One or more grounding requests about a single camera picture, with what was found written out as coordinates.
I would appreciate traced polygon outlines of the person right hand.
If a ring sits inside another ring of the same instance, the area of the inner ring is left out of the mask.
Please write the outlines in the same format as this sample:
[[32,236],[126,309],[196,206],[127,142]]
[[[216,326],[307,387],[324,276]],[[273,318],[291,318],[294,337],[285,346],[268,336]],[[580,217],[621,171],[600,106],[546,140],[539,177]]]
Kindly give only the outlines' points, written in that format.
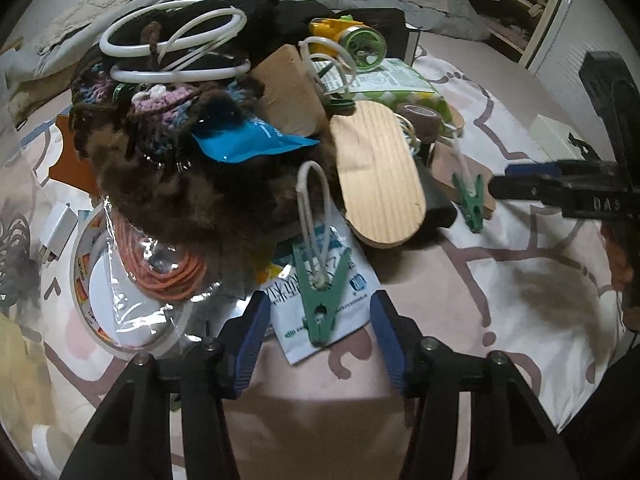
[[[616,292],[625,292],[634,278],[634,269],[629,263],[626,252],[620,247],[620,244],[616,242],[613,231],[606,224],[602,224],[601,234],[604,238],[605,252],[608,256],[608,267],[611,271],[612,287]],[[630,306],[627,304],[626,307],[623,307],[623,323],[628,330],[638,332],[638,306]]]

